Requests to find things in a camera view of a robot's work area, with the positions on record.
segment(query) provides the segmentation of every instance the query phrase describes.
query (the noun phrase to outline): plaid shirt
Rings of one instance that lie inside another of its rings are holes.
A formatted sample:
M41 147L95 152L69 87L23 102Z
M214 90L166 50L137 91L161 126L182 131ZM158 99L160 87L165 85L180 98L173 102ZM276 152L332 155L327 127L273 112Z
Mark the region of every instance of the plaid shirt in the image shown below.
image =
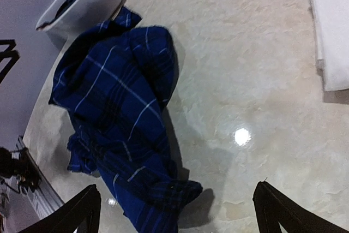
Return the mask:
M68 169L98 169L138 232L177 232L179 213L202 187L177 180L161 118L172 94L171 35L134 28L140 20L123 8L80 35L59 62L50 103L68 110L76 131Z

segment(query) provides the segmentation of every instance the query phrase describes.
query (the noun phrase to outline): gray wall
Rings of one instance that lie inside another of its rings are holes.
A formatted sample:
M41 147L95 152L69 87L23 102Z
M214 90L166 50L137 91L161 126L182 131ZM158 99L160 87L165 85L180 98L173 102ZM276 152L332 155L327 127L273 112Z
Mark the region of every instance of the gray wall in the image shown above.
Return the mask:
M35 31L53 0L1 0L0 39L15 39L20 60L0 84L0 146L14 148L23 135L45 78L58 55L50 39Z

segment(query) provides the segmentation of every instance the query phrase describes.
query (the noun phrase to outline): white bin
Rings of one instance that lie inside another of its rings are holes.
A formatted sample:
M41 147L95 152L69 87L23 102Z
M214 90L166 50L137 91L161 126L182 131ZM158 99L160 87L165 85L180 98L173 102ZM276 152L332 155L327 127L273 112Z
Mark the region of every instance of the white bin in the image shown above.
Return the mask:
M66 0L55 0L39 19L36 28L52 21L59 7ZM121 0L76 0L58 19L42 29L64 39L76 38L79 34L111 17Z

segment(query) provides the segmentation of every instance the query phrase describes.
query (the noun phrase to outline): laundry basket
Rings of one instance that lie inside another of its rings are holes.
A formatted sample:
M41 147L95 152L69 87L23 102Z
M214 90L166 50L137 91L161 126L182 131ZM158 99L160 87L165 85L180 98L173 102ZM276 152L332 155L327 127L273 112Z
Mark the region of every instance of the laundry basket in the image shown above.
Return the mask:
M52 21L65 1L53 1L39 19L36 28ZM110 18L120 3L121 0L76 0L53 23L38 30L59 35L64 39L75 38L95 24Z

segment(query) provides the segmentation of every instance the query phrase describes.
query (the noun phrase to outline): beige tile floor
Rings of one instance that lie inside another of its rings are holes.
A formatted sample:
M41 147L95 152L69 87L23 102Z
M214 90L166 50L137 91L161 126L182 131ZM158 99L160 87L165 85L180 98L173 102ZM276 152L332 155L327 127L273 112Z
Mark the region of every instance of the beige tile floor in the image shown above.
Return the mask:
M266 177L349 229L349 105L323 102L308 0L126 5L143 16L142 26L163 25L173 34L180 74L169 113L183 166L213 191L184 211L181 232L258 232L252 194ZM100 232L134 232L119 206L105 202L111 195L100 178L66 171L73 131L64 110L47 105L53 70L25 143L64 201L98 185Z

